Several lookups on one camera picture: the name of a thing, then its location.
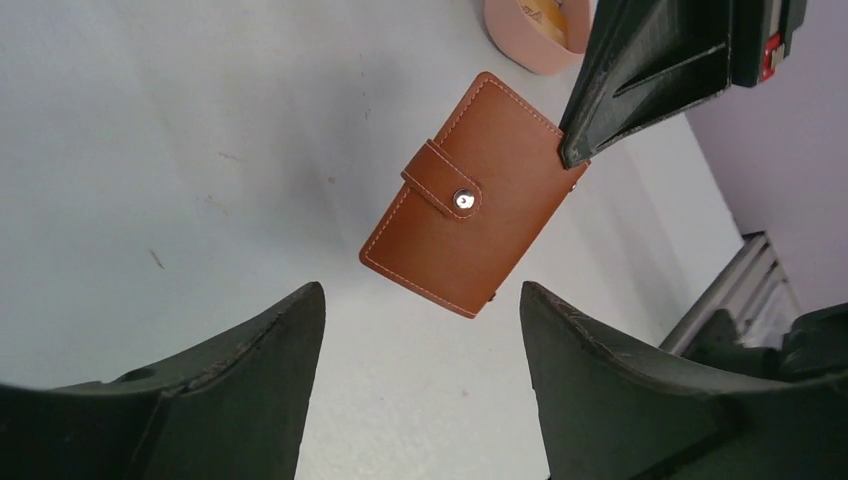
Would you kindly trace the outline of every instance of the white tabletop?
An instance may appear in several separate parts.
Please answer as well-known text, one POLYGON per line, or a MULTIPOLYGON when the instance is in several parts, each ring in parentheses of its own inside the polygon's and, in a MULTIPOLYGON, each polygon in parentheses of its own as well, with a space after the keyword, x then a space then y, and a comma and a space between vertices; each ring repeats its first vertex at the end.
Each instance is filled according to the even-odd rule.
POLYGON ((685 118, 598 156, 478 319, 357 252, 474 76, 481 0, 0 5, 0 381, 112 380, 310 280, 300 479, 542 479, 523 280, 658 344, 741 246, 685 118))

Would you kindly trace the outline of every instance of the purple wall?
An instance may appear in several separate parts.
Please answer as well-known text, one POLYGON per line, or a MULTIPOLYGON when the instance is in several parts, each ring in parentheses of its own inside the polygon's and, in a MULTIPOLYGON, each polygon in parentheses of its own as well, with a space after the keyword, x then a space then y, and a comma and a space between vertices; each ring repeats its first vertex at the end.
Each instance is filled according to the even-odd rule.
POLYGON ((771 80, 688 117, 739 229, 768 230, 802 308, 848 302, 848 1, 809 2, 771 80))

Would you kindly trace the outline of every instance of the pink bowl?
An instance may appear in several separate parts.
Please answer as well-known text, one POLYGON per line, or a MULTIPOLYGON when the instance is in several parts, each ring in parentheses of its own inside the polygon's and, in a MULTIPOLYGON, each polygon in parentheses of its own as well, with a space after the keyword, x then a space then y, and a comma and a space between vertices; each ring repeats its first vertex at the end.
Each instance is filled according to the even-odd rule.
POLYGON ((564 0, 560 11, 568 21, 567 49, 540 33, 517 0, 485 0, 483 6, 486 29, 495 45, 504 55, 539 75, 559 73, 586 53, 592 29, 589 0, 564 0))

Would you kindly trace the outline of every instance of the snap button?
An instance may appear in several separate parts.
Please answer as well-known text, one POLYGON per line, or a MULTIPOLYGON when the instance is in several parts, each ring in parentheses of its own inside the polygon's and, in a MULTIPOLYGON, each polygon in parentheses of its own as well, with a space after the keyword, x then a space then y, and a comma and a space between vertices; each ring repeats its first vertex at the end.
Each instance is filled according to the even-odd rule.
POLYGON ((453 194, 453 204, 460 210, 468 210, 474 206, 474 193, 465 188, 457 190, 453 194))

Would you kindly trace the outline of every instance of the brown leather wallet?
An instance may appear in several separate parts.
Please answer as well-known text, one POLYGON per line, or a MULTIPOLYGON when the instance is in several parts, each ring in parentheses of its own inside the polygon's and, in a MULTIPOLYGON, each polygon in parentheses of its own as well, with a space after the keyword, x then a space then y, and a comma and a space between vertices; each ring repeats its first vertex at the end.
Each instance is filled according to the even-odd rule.
POLYGON ((566 170, 562 132, 481 73, 401 173, 362 263, 455 313, 491 300, 587 164, 566 170))

